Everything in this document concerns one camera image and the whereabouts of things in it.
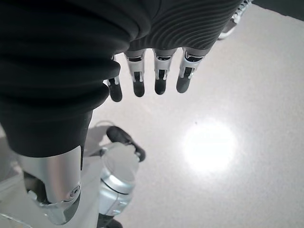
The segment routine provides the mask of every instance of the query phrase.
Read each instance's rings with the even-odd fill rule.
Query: black fingertip
[[[113,83],[113,84],[109,85],[109,89],[110,89],[111,99],[115,102],[120,102],[123,98],[122,89],[120,87],[120,84],[116,85]]]
[[[144,84],[143,82],[133,82],[133,90],[137,97],[142,97],[144,95]]]
[[[158,95],[162,95],[166,90],[166,80],[158,79],[155,80],[155,92]]]
[[[179,77],[177,79],[176,89],[179,93],[185,93],[189,87],[190,79],[187,77]]]

